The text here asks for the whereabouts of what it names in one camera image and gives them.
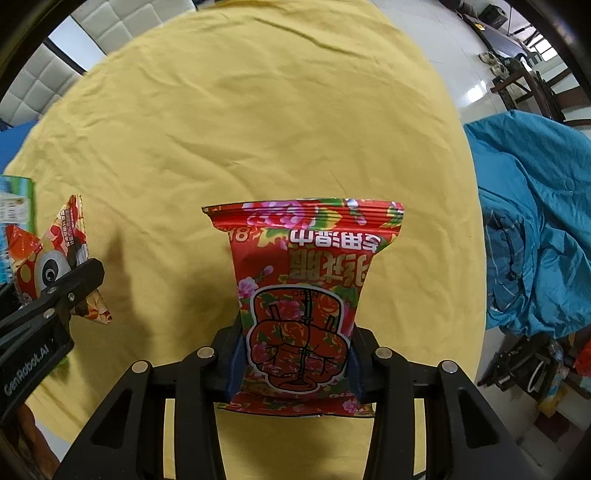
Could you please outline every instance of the blue garment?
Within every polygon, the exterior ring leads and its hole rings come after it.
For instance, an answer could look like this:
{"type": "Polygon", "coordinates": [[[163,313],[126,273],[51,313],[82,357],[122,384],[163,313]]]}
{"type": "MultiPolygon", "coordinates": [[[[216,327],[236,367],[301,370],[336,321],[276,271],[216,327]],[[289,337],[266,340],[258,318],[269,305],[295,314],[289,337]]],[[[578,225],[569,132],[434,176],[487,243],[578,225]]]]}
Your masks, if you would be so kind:
{"type": "Polygon", "coordinates": [[[591,141],[531,113],[465,125],[487,253],[487,328],[561,338],[591,323],[591,141]]]}
{"type": "Polygon", "coordinates": [[[0,171],[4,171],[21,149],[22,143],[36,123],[37,120],[31,120],[26,124],[0,132],[0,171]]]}

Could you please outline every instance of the blue fabric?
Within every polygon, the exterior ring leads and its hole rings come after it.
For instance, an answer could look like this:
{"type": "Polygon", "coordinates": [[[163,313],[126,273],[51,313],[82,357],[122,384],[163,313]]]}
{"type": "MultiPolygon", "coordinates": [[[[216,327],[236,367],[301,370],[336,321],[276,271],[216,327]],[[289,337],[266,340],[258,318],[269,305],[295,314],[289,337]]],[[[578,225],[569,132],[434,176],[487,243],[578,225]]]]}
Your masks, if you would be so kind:
{"type": "Polygon", "coordinates": [[[0,132],[0,171],[4,171],[6,166],[21,149],[31,128],[36,123],[37,120],[31,120],[26,124],[0,132]]]}
{"type": "Polygon", "coordinates": [[[591,323],[591,141],[511,111],[464,126],[485,228],[486,326],[560,338],[591,323]]]}

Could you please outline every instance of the cartoon eye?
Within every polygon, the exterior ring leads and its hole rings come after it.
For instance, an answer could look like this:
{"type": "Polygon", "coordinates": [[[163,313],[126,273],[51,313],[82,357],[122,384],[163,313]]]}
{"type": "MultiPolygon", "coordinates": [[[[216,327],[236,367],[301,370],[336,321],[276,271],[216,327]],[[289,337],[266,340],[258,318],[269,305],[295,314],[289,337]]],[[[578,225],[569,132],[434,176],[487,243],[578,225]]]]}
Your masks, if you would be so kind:
{"type": "Polygon", "coordinates": [[[35,289],[40,294],[71,270],[66,256],[59,250],[45,252],[35,262],[35,289]]]}

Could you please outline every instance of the yellow tablecloth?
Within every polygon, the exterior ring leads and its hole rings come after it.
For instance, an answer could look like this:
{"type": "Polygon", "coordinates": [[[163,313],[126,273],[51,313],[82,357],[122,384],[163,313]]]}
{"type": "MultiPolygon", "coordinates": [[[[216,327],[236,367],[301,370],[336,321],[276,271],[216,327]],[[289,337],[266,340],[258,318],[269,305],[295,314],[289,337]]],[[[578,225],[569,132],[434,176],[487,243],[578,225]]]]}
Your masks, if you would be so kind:
{"type": "MultiPolygon", "coordinates": [[[[403,202],[358,324],[409,360],[452,358],[475,375],[485,253],[470,151],[443,82],[370,2],[236,0],[155,28],[55,104],[8,173],[35,180],[40,232],[82,194],[105,265],[113,322],[74,318],[69,365],[30,398],[66,440],[134,361],[178,361],[235,317],[228,239],[204,205],[403,202]]],[[[217,420],[230,480],[362,476],[371,420],[217,420]]],[[[423,424],[417,415],[417,469],[423,424]]],[[[167,454],[168,475],[171,464],[167,454]]]]}

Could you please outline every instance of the tiled floor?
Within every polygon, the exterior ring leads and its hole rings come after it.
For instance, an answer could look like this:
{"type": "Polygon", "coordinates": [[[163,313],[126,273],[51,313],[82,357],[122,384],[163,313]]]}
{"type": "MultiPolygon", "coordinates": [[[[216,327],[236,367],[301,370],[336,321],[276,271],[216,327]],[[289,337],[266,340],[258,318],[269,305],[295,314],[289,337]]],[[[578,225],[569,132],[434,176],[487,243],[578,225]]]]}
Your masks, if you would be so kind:
{"type": "Polygon", "coordinates": [[[462,122],[505,112],[489,93],[494,75],[478,58],[484,44],[464,21],[438,0],[372,0],[423,50],[447,86],[462,122]]]}

